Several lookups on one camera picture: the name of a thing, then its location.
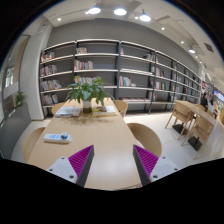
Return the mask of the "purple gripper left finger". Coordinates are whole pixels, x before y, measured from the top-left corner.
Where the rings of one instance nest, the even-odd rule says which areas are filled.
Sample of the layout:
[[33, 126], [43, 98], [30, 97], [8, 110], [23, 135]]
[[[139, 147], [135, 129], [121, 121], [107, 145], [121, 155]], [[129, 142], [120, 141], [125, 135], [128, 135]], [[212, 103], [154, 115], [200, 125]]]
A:
[[49, 168], [47, 168], [47, 171], [84, 187], [93, 157], [94, 146], [90, 145], [70, 157], [60, 157]]

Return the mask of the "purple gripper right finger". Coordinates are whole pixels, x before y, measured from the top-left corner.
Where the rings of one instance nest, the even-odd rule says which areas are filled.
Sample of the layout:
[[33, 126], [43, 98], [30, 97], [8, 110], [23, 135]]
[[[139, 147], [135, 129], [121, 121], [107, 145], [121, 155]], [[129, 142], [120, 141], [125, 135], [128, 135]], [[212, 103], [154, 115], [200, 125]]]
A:
[[141, 180], [145, 186], [179, 170], [167, 157], [158, 157], [144, 148], [134, 145], [133, 157]]

